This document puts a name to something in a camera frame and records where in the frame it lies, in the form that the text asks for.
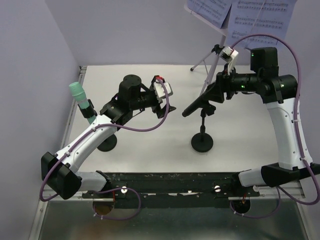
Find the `black mic stand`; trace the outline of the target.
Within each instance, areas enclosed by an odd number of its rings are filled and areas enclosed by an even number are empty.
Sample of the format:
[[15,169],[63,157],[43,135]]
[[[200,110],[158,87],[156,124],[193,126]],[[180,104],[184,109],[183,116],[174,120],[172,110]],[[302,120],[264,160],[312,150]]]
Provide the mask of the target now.
[[209,102],[205,102],[201,106],[201,125],[199,133],[191,138],[191,147],[198,153],[207,153],[214,146],[213,138],[206,133],[205,118],[215,113],[216,107]]
[[[98,116],[97,112],[94,109],[94,105],[90,99],[85,98],[77,103],[82,116],[88,121],[91,125],[96,117]],[[110,137],[106,138],[97,149],[101,152],[109,152],[113,150],[117,145],[117,137],[113,134]]]

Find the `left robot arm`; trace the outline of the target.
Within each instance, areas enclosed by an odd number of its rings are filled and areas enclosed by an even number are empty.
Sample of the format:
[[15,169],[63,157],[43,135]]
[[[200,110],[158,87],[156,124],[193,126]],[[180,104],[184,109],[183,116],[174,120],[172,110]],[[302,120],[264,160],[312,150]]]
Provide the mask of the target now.
[[134,130],[126,126],[133,118],[134,111],[143,112],[151,108],[159,119],[165,121],[168,113],[176,108],[168,102],[161,107],[161,103],[172,95],[171,85],[159,75],[155,75],[150,87],[146,87],[139,76],[129,74],[123,78],[118,92],[99,114],[96,114],[92,105],[82,109],[85,117],[95,118],[89,127],[55,154],[46,152],[41,157],[40,200],[46,201],[43,197],[45,186],[49,186],[56,196],[64,200],[83,191],[95,192],[101,198],[107,197],[111,191],[107,177],[98,171],[81,172],[81,165],[102,144],[106,144],[104,150],[112,150],[117,144],[115,133],[119,129]]

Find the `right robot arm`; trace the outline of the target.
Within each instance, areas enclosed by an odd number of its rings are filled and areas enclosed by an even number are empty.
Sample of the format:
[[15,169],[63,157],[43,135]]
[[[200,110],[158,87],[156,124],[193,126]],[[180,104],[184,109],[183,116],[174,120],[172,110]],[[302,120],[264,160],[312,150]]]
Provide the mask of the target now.
[[238,52],[233,48],[216,45],[212,52],[226,64],[216,75],[215,82],[201,94],[201,103],[222,104],[236,93],[259,95],[271,118],[278,148],[276,163],[238,173],[238,179],[230,183],[230,191],[241,196],[251,186],[278,187],[305,178],[315,181],[320,166],[313,163],[306,149],[299,112],[298,81],[290,74],[279,75],[277,49],[252,49],[251,73],[236,72],[233,64]]

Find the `green microphone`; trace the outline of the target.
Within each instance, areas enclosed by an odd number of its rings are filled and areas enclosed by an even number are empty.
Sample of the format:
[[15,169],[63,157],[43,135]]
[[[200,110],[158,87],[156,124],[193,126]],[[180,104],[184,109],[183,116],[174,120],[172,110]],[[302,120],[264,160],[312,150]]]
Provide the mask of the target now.
[[87,98],[85,90],[79,82],[73,82],[69,85],[72,97],[76,101],[82,116],[91,125],[96,119],[97,112],[90,99]]

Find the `black microphone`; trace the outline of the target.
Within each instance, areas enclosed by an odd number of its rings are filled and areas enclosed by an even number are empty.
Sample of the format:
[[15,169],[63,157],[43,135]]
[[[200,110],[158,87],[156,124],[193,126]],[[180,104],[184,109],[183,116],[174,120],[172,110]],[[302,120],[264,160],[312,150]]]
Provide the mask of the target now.
[[208,100],[204,99],[203,95],[200,95],[197,99],[195,99],[183,112],[182,116],[184,118],[188,117],[192,113],[194,113],[197,109],[203,108],[205,105],[209,103]]

